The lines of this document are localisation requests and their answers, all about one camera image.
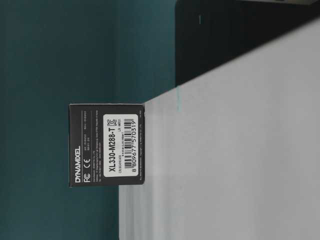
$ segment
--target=white table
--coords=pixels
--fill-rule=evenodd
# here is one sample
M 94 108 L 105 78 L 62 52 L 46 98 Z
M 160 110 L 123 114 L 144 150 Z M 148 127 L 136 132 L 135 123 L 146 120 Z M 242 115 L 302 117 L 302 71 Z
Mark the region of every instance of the white table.
M 145 104 L 121 240 L 320 239 L 320 21 Z

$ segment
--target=product label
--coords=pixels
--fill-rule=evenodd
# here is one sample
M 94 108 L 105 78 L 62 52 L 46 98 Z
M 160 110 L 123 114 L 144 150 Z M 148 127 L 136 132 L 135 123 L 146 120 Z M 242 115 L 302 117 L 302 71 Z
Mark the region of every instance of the product label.
M 104 177 L 130 177 L 139 174 L 138 142 L 138 115 L 103 115 Z

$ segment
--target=dynamixel box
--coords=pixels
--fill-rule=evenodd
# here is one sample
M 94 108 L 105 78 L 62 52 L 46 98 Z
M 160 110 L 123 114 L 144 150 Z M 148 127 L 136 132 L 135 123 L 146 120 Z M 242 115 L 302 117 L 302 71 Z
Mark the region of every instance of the dynamixel box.
M 69 105 L 70 187 L 143 184 L 144 148 L 143 105 Z

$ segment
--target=teal wall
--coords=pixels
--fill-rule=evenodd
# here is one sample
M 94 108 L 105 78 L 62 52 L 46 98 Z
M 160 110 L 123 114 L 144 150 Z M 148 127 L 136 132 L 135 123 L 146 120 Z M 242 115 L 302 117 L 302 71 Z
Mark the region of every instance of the teal wall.
M 176 1 L 116 2 L 116 97 L 145 102 L 175 86 Z
M 68 104 L 115 98 L 115 3 L 5 7 L 0 239 L 118 239 L 118 188 L 68 188 Z
M 0 6 L 0 239 L 118 239 L 118 187 L 68 188 L 67 106 L 173 88 L 174 1 Z

